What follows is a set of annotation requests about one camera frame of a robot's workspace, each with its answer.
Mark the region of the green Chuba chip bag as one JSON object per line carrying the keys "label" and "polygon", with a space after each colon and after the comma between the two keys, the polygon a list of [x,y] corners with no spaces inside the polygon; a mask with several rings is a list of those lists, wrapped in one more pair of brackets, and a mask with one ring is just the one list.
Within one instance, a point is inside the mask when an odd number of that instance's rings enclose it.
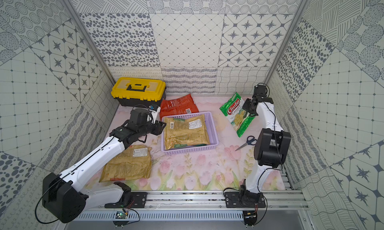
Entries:
{"label": "green Chuba chip bag", "polygon": [[243,109],[245,101],[235,92],[233,96],[220,107],[231,126],[240,138],[250,126],[255,117]]}

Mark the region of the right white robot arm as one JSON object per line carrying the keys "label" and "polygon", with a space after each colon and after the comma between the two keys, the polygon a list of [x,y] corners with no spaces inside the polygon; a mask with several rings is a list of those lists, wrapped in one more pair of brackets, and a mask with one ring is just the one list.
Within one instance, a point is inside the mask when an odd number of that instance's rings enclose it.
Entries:
{"label": "right white robot arm", "polygon": [[239,199],[244,202],[259,202],[264,183],[269,174],[285,162],[291,142],[291,134],[284,131],[278,122],[269,94],[269,87],[259,83],[254,87],[252,98],[248,98],[243,105],[243,110],[252,117],[260,118],[263,124],[258,138],[249,136],[243,145],[254,147],[256,160],[252,174],[240,186]]}

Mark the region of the red chip bag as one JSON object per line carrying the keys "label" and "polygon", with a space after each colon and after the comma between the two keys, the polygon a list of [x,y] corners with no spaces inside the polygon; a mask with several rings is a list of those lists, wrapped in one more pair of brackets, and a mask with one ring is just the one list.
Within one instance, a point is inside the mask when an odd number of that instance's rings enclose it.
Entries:
{"label": "red chip bag", "polygon": [[197,108],[191,94],[173,100],[163,100],[161,103],[161,111],[159,119],[166,116],[175,116],[181,114],[198,113]]}

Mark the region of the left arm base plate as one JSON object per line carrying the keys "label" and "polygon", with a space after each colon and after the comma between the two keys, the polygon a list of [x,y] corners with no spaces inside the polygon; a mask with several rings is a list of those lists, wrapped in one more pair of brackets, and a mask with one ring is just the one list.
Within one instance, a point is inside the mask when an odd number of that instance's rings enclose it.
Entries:
{"label": "left arm base plate", "polygon": [[123,196],[116,203],[105,204],[106,209],[114,208],[134,208],[143,209],[147,201],[147,192],[129,192],[123,193]]}

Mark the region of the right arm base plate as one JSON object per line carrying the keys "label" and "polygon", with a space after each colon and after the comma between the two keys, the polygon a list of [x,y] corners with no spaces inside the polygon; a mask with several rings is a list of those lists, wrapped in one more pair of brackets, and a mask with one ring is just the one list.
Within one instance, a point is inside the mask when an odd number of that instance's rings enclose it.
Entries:
{"label": "right arm base plate", "polygon": [[261,193],[227,188],[223,190],[223,195],[227,208],[265,208],[267,206],[266,198]]}

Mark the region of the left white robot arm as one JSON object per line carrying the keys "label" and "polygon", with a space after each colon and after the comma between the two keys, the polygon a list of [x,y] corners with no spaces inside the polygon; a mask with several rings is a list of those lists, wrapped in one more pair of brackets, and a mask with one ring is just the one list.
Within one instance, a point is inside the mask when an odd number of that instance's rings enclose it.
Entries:
{"label": "left white robot arm", "polygon": [[58,221],[69,223],[83,211],[98,206],[127,209],[134,202],[132,190],[122,182],[96,191],[84,191],[84,186],[110,160],[121,154],[142,137],[159,136],[166,123],[158,120],[159,106],[140,105],[131,111],[130,119],[112,130],[98,147],[59,175],[50,173],[43,180],[43,194],[37,206],[43,206]]}

